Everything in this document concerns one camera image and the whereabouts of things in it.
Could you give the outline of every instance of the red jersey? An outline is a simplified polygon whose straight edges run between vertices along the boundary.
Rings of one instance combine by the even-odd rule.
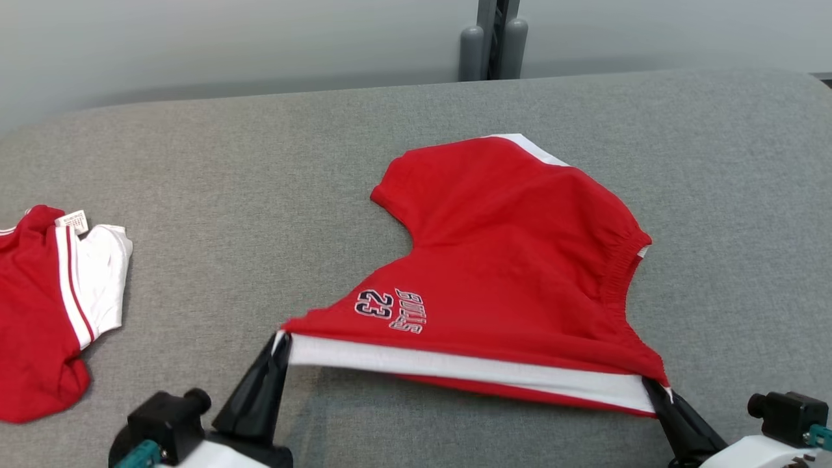
[[[626,321],[651,243],[614,194],[522,135],[406,152],[371,198],[413,250],[282,326],[290,363],[650,415],[661,358]]]
[[[39,205],[0,231],[0,421],[78,401],[90,382],[81,350],[121,325],[132,243],[123,228],[104,225],[80,241],[55,226],[63,215]]]

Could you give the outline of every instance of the gray fabric surface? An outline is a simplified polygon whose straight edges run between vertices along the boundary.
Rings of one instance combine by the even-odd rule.
[[[0,424],[4,466],[103,466],[127,414],[193,386],[219,410],[275,325],[406,254],[369,200],[402,152],[520,132],[654,239],[628,299],[673,386],[729,441],[753,392],[832,401],[832,92],[770,70],[650,72],[159,102],[0,140],[0,227],[37,203],[134,241],[123,327],[69,411]],[[275,440],[306,466],[664,466],[657,421],[291,370]]]

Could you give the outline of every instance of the clothing tag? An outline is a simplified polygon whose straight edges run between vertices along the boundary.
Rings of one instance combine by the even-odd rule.
[[[72,228],[75,230],[76,236],[80,236],[81,234],[90,230],[89,226],[87,225],[87,215],[84,214],[83,210],[80,210],[79,212],[69,213],[68,215],[59,217],[55,220],[55,226],[72,226]]]

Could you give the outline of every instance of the white stripe trim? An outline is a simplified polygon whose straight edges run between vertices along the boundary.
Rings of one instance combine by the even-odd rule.
[[[532,143],[531,140],[524,137],[521,133],[502,133],[502,134],[494,134],[488,135],[488,137],[500,137],[505,138],[506,140],[511,140],[527,153],[531,154],[532,156],[536,157],[537,159],[545,162],[546,164],[551,164],[553,166],[565,166],[569,167],[568,164],[557,159],[556,157],[552,156],[548,152],[543,151],[538,145]]]
[[[78,339],[78,345],[81,349],[86,348],[92,342],[90,332],[87,330],[87,325],[84,323],[82,312],[78,310],[75,303],[75,298],[72,297],[72,282],[70,282],[70,274],[73,275],[72,281],[75,285],[78,284],[78,270],[77,270],[77,249],[74,232],[69,235],[70,242],[67,245],[67,232],[72,229],[69,226],[55,228],[55,241],[57,243],[57,269],[58,277],[61,283],[61,298],[63,299],[64,309],[67,311],[72,329],[75,331],[75,336]],[[69,254],[72,254],[72,264],[69,265]]]
[[[282,337],[278,332],[275,346]],[[479,381],[653,413],[641,376],[576,371],[292,334],[289,363]]]

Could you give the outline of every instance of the gray wall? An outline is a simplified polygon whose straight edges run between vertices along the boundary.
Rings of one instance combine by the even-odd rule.
[[[522,77],[675,67],[832,72],[830,0],[520,0]]]
[[[54,112],[457,78],[477,0],[0,0],[0,134]],[[832,72],[830,0],[521,0],[523,77]]]
[[[0,0],[0,134],[124,102],[455,81],[477,4]]]

